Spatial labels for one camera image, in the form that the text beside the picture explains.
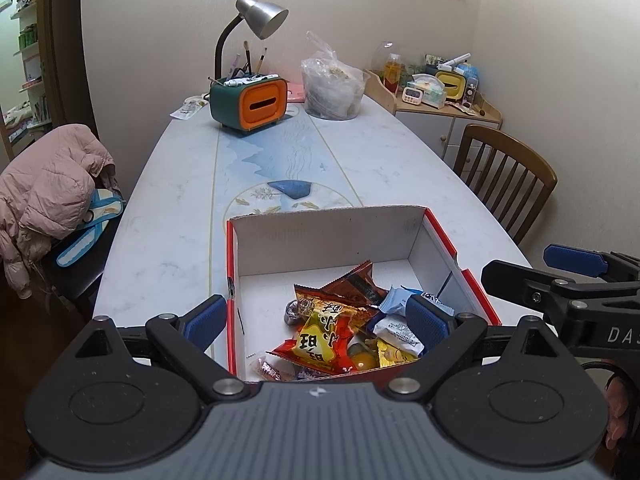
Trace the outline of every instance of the puffer jacket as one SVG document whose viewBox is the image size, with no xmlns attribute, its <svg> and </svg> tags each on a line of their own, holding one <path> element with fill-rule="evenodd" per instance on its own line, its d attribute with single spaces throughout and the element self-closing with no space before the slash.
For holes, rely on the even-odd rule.
<svg viewBox="0 0 640 480">
<path fill-rule="evenodd" d="M 76 228 L 95 189 L 120 192 L 107 149 L 84 124 L 49 132 L 0 174 L 0 257 L 9 285 L 31 295 L 29 270 Z"/>
</svg>

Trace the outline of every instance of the chair backrest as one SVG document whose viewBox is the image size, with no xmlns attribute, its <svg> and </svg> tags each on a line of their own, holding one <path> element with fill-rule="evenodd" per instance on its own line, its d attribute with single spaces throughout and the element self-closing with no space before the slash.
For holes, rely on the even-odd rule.
<svg viewBox="0 0 640 480">
<path fill-rule="evenodd" d="M 479 141 L 481 145 L 471 167 L 468 168 L 465 166 L 473 140 Z M 498 154 L 502 155 L 502 158 L 496 160 Z M 509 159 L 513 159 L 510 166 L 508 166 Z M 525 206 L 527 203 L 531 203 L 529 212 L 525 215 L 516 233 L 511 235 L 517 244 L 529 231 L 533 221 L 540 214 L 542 206 L 545 205 L 558 183 L 556 172 L 544 158 L 529 146 L 500 130 L 480 124 L 469 124 L 465 128 L 453 171 L 460 178 L 463 177 L 463 173 L 468 171 L 465 179 L 466 185 L 496 216 L 498 222 L 510 235 L 511 229 L 523 213 Z M 529 173 L 531 180 L 523 191 L 523 185 Z M 538 186 L 537 197 L 533 198 L 535 196 L 533 191 L 538 183 L 542 186 Z M 518 205 L 510 213 L 517 198 L 520 199 Z"/>
<path fill-rule="evenodd" d="M 364 85 L 364 95 L 373 99 L 390 114 L 395 115 L 396 96 L 386 89 L 377 74 L 371 70 L 365 70 L 364 72 L 369 74 L 369 79 Z"/>
</svg>

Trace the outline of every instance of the cardboard box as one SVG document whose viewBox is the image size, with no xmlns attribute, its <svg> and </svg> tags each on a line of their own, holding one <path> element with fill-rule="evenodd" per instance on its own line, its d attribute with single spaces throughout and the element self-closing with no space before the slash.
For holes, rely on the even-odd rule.
<svg viewBox="0 0 640 480">
<path fill-rule="evenodd" d="M 255 355 L 293 338 L 284 309 L 296 299 L 294 284 L 321 287 L 365 260 L 373 261 L 378 286 L 419 288 L 456 313 L 473 312 L 500 324 L 475 277 L 458 267 L 456 249 L 435 216 L 420 206 L 233 218 L 226 224 L 226 251 L 228 368 L 242 380 L 260 380 L 248 366 Z M 389 373 L 398 372 L 362 373 L 388 380 Z"/>
</svg>

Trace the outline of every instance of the desk lamp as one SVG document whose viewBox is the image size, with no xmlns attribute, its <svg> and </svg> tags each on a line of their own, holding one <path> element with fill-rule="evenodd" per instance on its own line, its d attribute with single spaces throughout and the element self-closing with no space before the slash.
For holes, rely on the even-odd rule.
<svg viewBox="0 0 640 480">
<path fill-rule="evenodd" d="M 225 30 L 220 34 L 216 45 L 216 57 L 214 65 L 214 77 L 222 77 L 222 47 L 231 31 L 236 28 L 242 20 L 246 21 L 252 32 L 261 40 L 266 40 L 273 34 L 289 14 L 288 9 L 271 4 L 269 2 L 257 2 L 256 0 L 236 0 L 238 15 L 231 20 Z"/>
</svg>

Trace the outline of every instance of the human hand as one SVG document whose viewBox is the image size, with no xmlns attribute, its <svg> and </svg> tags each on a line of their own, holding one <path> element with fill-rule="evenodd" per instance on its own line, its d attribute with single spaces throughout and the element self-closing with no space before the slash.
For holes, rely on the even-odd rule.
<svg viewBox="0 0 640 480">
<path fill-rule="evenodd" d="M 609 384 L 604 396 L 609 405 L 609 424 L 605 445 L 607 449 L 614 449 L 618 440 L 626 434 L 625 412 L 629 406 L 629 394 L 624 383 L 616 377 Z"/>
</svg>

